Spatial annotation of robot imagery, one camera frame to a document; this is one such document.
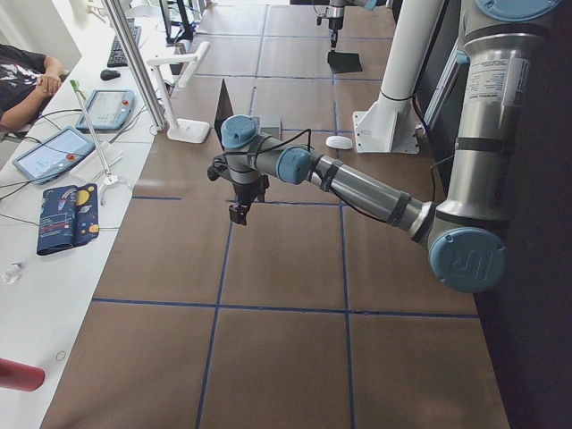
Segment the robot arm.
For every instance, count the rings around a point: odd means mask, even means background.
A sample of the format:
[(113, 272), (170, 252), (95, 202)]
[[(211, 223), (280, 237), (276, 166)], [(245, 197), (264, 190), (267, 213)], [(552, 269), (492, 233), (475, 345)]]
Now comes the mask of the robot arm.
[(348, 6), (357, 6), (372, 11), (377, 6), (376, 0), (330, 0), (322, 18), (328, 21), (330, 31), (331, 50), (335, 51), (338, 44), (339, 32), (343, 29), (345, 9)]
[(407, 168), (402, 156), (416, 151), (411, 108), (444, 4), (406, 1), (379, 96), (353, 119), (357, 152), (388, 155), (381, 178), (294, 139), (276, 139), (246, 115), (230, 116), (217, 128), (223, 151), (207, 174), (232, 184), (231, 220), (247, 221), (271, 178), (292, 185), (310, 182), (362, 215), (405, 231), (427, 250), (433, 274), (450, 288), (477, 293), (496, 286), (508, 262), (503, 193), (530, 61), (560, 7), (558, 1), (461, 3), (450, 61), (467, 62), (468, 72), (450, 186), (442, 202), (411, 195), (408, 184), (421, 176)]

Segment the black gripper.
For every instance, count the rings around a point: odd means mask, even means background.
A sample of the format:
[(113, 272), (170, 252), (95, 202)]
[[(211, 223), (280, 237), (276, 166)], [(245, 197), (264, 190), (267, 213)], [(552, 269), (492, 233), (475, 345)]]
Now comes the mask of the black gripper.
[(269, 179), (266, 174), (257, 172), (256, 178), (248, 182), (232, 179), (232, 186), (238, 203), (229, 206), (229, 217), (233, 223), (247, 225), (248, 207), (257, 200), (265, 202), (265, 192), (269, 188)]
[(338, 43), (338, 31), (343, 28), (344, 7), (328, 6), (325, 18), (328, 20), (328, 28), (330, 30), (330, 50), (334, 52)]

